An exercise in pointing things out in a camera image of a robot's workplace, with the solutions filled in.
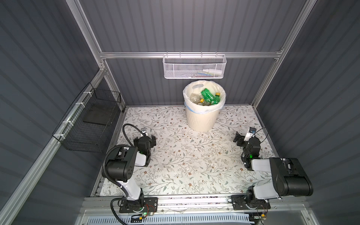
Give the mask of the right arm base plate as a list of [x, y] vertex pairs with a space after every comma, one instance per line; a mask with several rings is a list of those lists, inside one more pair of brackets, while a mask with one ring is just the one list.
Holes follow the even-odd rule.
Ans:
[[246, 195], [232, 195], [230, 203], [234, 210], [269, 210], [271, 205], [266, 200], [259, 200]]

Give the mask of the small green bottle yellow cap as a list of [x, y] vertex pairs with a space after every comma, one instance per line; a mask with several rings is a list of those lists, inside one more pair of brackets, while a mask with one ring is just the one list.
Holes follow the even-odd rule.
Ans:
[[220, 93], [216, 93], [215, 96], [211, 100], [211, 105], [217, 105], [220, 102]]

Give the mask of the large green soda bottle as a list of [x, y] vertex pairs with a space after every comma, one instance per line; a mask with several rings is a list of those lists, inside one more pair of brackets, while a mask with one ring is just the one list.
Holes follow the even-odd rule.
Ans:
[[211, 103], [214, 100], [213, 94], [207, 88], [201, 91], [201, 95], [206, 102]]

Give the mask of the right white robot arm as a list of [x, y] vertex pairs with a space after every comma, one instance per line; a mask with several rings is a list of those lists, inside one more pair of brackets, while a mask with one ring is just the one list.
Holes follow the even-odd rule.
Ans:
[[243, 148], [241, 160], [244, 167], [253, 172], [266, 172], [271, 181], [248, 187], [245, 194], [231, 196], [234, 210], [271, 208], [269, 200], [286, 196], [307, 197], [314, 192], [313, 185], [296, 158], [260, 158], [261, 141], [257, 130], [250, 127], [245, 136], [235, 133], [233, 142]]

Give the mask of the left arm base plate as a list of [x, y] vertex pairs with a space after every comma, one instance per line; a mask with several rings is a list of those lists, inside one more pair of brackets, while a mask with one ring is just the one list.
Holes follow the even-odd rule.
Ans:
[[136, 201], [121, 200], [119, 213], [155, 213], [158, 210], [158, 198], [146, 197]]

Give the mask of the clear bottle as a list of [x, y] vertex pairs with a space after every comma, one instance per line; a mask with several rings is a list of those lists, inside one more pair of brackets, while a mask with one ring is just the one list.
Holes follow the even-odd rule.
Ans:
[[200, 100], [202, 99], [202, 95], [192, 93], [189, 98], [192, 103], [198, 104], [198, 103], [200, 103]]

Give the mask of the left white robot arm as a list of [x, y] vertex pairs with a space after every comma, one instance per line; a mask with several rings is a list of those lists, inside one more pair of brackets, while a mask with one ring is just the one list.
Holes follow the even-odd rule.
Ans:
[[[127, 126], [140, 132], [140, 137], [130, 141], [125, 133]], [[149, 136], [146, 128], [139, 129], [130, 123], [123, 125], [122, 132], [128, 141], [128, 145], [119, 144], [108, 150], [101, 166], [101, 173], [104, 178], [123, 191], [123, 200], [131, 204], [143, 205], [143, 190], [132, 176], [136, 167], [147, 167], [149, 165], [152, 155], [151, 149], [157, 144], [156, 137], [154, 135]]]

